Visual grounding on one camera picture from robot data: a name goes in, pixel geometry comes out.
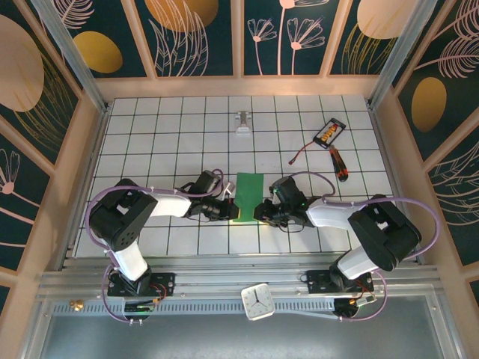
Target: cable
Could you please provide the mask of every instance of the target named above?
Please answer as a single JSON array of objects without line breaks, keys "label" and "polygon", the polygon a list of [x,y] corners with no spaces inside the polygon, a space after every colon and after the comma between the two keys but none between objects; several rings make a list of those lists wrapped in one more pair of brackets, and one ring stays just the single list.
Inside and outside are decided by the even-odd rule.
[{"label": "cable", "polygon": [[299,154],[300,154],[302,151],[306,150],[306,147],[307,147],[307,146],[309,146],[310,144],[313,144],[313,143],[314,143],[314,141],[311,141],[309,144],[305,144],[305,146],[304,146],[301,150],[299,150],[299,151],[296,153],[296,155],[293,157],[293,159],[292,159],[291,161],[289,161],[288,163],[289,163],[290,165],[292,165],[292,164],[296,161],[296,159],[298,158]]}]

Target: analog clock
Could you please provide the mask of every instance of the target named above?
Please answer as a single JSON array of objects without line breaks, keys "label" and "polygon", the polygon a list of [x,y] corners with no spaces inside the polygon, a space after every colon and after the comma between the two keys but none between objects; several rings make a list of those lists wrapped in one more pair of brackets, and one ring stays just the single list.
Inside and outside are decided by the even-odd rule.
[{"label": "analog clock", "polygon": [[249,320],[262,319],[275,312],[275,302],[266,283],[243,289],[241,298]]}]

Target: green rectangle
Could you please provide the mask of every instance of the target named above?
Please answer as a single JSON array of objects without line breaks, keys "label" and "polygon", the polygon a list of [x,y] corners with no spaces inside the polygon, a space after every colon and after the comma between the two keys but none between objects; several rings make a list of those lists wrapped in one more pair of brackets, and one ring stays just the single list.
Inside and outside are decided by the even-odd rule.
[{"label": "green rectangle", "polygon": [[254,209],[263,202],[263,174],[238,173],[237,193],[234,203],[239,207],[239,217],[234,222],[253,222]]}]

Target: brass knob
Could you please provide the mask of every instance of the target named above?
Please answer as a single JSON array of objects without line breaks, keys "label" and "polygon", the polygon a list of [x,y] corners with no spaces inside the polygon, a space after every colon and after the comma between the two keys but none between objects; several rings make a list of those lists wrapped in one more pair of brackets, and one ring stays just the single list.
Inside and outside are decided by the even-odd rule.
[{"label": "brass knob", "polygon": [[76,312],[79,312],[80,310],[83,309],[85,306],[85,303],[82,299],[78,299],[76,301],[70,301],[70,306],[75,310]]}]

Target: gold circle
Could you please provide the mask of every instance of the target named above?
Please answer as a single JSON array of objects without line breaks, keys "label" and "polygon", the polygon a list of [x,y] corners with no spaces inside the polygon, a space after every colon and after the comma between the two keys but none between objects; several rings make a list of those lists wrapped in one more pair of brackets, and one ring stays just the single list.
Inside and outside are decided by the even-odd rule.
[{"label": "gold circle", "polygon": [[99,73],[114,73],[123,65],[119,48],[107,36],[95,31],[85,31],[73,38],[83,60]]},{"label": "gold circle", "polygon": [[441,120],[448,94],[441,80],[426,77],[412,96],[412,122],[421,132],[429,132]]},{"label": "gold circle", "polygon": [[183,1],[192,16],[196,13],[200,17],[205,28],[216,18],[218,0],[145,0],[145,4],[160,25],[172,31],[188,32],[195,29],[195,26],[186,16]]}]

